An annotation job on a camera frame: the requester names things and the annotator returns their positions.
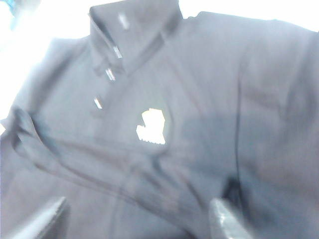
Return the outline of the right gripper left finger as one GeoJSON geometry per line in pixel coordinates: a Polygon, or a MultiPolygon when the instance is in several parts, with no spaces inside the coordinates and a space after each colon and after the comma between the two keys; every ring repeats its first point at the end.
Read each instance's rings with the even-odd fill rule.
{"type": "Polygon", "coordinates": [[[64,239],[68,228],[68,202],[56,197],[29,216],[14,231],[15,239],[64,239]]]}

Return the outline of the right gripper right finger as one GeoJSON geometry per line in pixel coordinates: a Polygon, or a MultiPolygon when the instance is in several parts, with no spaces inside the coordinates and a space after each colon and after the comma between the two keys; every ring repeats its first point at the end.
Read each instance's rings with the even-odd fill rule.
{"type": "Polygon", "coordinates": [[[228,201],[213,198],[209,204],[209,226],[212,239],[250,239],[238,210],[228,201]]]}

